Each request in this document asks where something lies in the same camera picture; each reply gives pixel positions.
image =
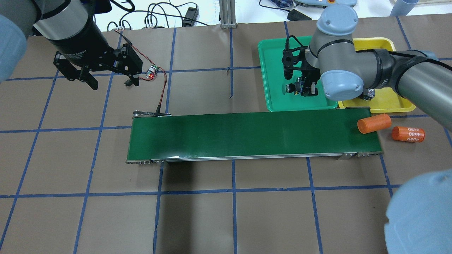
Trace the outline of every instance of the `blue cup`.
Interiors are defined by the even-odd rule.
[[[397,0],[390,16],[406,16],[418,2],[419,0]]]

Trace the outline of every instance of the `green conveyor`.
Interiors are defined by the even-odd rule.
[[[135,117],[127,163],[381,154],[368,108]]]

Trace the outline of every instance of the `yellow tray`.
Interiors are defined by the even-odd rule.
[[[389,51],[395,50],[392,41],[382,37],[356,38],[353,39],[353,42],[357,51],[376,48],[384,48]],[[352,100],[339,101],[338,103],[339,108],[370,107],[371,113],[409,112],[416,108],[409,100],[400,97],[389,87],[375,89],[375,98],[370,101],[354,98]]]

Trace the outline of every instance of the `robotic arm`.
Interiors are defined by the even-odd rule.
[[[429,51],[389,52],[384,49],[355,52],[352,32],[358,23],[356,12],[347,5],[327,7],[317,21],[309,46],[283,51],[284,76],[302,71],[286,92],[317,95],[320,79],[327,98],[336,101],[373,98],[373,90],[391,87],[440,124],[452,130],[452,67]]]
[[[34,25],[58,49],[53,64],[68,80],[97,90],[90,71],[113,71],[129,77],[127,86],[139,85],[143,63],[132,46],[111,48],[80,0],[0,0],[0,6],[0,82],[24,55]]]

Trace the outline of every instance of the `orange cylinder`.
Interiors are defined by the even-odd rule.
[[[392,129],[392,139],[406,142],[422,142],[425,138],[423,129],[396,126]]]
[[[373,117],[358,120],[358,129],[362,134],[376,132],[391,127],[392,121],[388,114],[380,114]]]

